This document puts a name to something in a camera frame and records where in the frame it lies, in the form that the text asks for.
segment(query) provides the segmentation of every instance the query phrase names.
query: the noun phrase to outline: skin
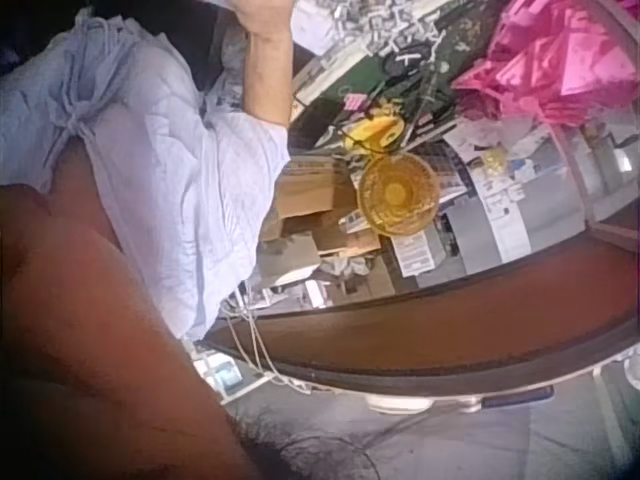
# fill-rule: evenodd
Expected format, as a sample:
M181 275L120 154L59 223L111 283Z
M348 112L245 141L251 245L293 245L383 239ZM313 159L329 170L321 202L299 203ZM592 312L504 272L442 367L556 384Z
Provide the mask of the skin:
M250 35L244 108L287 126L293 1L233 3ZM256 478L120 252L81 141L58 159L47 197L0 188L0 225L8 391L62 468L79 478Z

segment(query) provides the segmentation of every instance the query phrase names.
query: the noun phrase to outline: floor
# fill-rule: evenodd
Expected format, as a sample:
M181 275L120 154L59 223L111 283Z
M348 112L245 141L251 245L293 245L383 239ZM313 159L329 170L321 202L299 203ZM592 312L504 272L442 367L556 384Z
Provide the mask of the floor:
M600 379L557 385L544 403L472 414L435 405L413 416L382 415L357 395L307 397L273 384L228 408L276 440L312 437L348 456L327 478L378 478L362 451L383 480L617 478L640 451L640 392L621 363L604 367Z

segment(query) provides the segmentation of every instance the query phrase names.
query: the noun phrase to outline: yellow object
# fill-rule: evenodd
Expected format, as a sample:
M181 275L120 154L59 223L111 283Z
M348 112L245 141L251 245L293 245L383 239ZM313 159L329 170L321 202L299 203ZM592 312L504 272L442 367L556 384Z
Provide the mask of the yellow object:
M370 160L358 187L362 214L371 228L386 236L408 236L426 228L439 200L436 174L408 153Z
M396 140L404 130L401 117L381 115L357 122L344 140L344 146L353 153L380 152Z
M482 154L484 169L489 175L502 175L507 170L507 151L496 147Z

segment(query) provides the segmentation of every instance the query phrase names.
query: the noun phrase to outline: cluttered tabletop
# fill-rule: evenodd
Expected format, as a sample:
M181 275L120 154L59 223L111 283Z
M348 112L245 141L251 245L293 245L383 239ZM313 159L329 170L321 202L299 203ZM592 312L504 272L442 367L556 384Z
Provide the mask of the cluttered tabletop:
M583 2L301 0L293 33L313 55L250 279L265 314L489 270L638 196L637 66Z

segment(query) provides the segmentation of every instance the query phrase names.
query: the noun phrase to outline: white wire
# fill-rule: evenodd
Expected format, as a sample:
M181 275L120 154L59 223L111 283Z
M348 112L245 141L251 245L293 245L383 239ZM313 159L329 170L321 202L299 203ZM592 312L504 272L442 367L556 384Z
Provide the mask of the white wire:
M245 287L247 290L247 298L249 300L249 304L251 304L251 298L252 298L251 287L246 283L245 283ZM238 300L239 300L238 303L239 304L243 303L240 301L242 296L237 289L235 291L235 294L238 297ZM264 341L262 340L262 336L260 335L260 331L258 330L258 326L256 325L255 313L251 310L250 306L239 305L238 312L236 313L230 312L223 305L221 305L221 310L225 314L227 323L229 325L229 330L231 330L231 335L233 336L233 340L236 344L236 347L238 347L238 351L240 352L240 355L242 355L242 358L244 358L245 362L247 362L247 364L251 368L253 368L254 370L257 370L258 372L262 373L265 376L268 376L269 380L276 385L286 385L299 393L303 393L305 395L311 394L310 387L306 387L306 386L302 387L300 385L297 385L292 379L285 377L280 372L278 372L278 369L273 364L273 361L271 360L271 356L269 355L269 352L267 351ZM255 360L256 360L255 363L251 360L247 352L242 347L242 344L240 343L240 339L236 334L235 328L233 327L233 322L231 321L231 316L234 316L234 315L236 316L240 315L243 319L245 319L249 323L249 329L251 330L251 343L253 346L253 353L255 355ZM264 356L264 359L267 362L267 365L268 365L267 371L265 371L265 368L263 368L262 362L260 361L260 353L262 353L262 355Z

